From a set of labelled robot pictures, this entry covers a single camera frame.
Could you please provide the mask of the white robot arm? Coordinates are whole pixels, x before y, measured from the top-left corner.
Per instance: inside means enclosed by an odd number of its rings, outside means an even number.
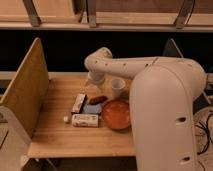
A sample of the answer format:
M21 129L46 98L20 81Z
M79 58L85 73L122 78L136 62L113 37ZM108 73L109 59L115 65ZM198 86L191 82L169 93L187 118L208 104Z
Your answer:
M129 105L138 171L196 171L193 102L206 74L188 58L115 59L105 47L84 60L88 82L101 86L107 74L132 80Z

